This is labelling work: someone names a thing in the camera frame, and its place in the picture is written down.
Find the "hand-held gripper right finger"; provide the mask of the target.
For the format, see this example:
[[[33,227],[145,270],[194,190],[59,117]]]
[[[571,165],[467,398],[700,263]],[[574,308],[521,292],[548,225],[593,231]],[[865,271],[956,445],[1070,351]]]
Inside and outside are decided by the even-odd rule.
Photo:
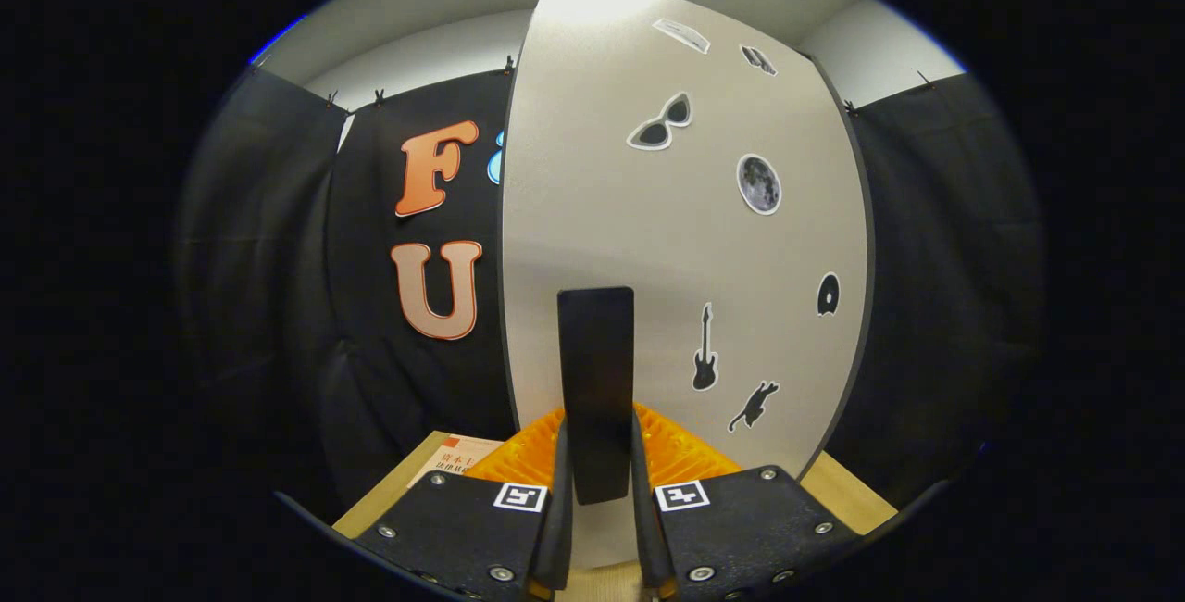
[[[783,601],[865,543],[779,466],[744,470],[643,405],[630,483],[643,585],[660,601]]]

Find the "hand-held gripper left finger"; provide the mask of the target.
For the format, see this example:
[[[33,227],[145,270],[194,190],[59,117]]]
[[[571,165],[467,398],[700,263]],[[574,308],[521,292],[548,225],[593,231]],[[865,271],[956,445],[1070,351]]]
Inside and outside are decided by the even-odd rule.
[[[429,470],[369,523],[369,561],[449,601],[550,601],[566,588],[574,483],[566,412],[455,474]]]

